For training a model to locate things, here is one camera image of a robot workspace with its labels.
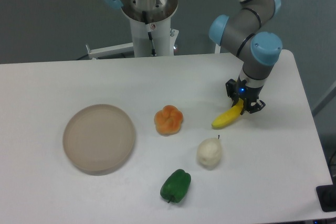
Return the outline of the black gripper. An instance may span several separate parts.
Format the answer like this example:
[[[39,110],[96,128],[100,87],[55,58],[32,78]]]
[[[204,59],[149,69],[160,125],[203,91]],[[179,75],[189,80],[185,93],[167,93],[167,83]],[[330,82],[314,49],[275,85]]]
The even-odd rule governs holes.
[[[249,114],[259,112],[266,106],[259,99],[263,86],[263,80],[241,76],[238,77],[237,81],[229,79],[225,84],[227,96],[232,100],[232,106],[235,106],[240,99],[243,100],[243,108],[240,115],[243,115],[245,112]]]

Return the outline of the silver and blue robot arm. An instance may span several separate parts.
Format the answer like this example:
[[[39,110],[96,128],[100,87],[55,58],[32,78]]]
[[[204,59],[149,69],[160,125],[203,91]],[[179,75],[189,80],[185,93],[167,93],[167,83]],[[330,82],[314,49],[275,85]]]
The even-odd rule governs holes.
[[[131,25],[137,57],[173,54],[170,42],[171,17],[178,0],[104,0],[121,10]],[[241,10],[232,17],[218,16],[210,26],[209,38],[243,62],[237,80],[226,82],[233,104],[243,103],[242,112],[255,113],[265,106],[259,94],[282,50],[281,39],[261,27],[281,7],[281,0],[239,0]]]

